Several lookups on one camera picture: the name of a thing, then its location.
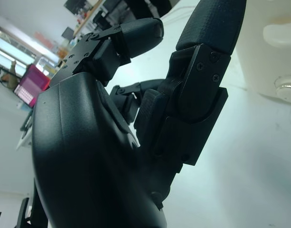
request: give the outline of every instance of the robotic hand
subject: robotic hand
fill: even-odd
[[[159,19],[87,34],[34,110],[36,185],[54,228],[165,228],[163,200],[195,165],[227,99],[220,82],[246,0],[201,0],[165,80],[104,86],[117,68],[161,42]],[[128,123],[134,120],[140,146]]]

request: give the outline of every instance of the white machine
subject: white machine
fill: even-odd
[[[239,39],[246,82],[291,103],[291,0],[248,0]]]

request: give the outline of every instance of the textured rubber fingertip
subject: textured rubber fingertip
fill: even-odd
[[[232,54],[242,22],[246,0],[201,0],[186,24],[176,50],[207,44]]]

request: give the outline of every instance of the laptop screen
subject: laptop screen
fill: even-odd
[[[32,108],[38,95],[48,88],[49,82],[50,79],[35,65],[30,65],[14,93]]]

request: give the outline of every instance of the white table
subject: white table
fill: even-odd
[[[198,2],[181,0],[162,43],[120,67],[108,92],[164,78]],[[291,105],[248,88],[236,52],[222,86],[229,98],[196,166],[184,165],[163,203],[168,228],[291,228]]]

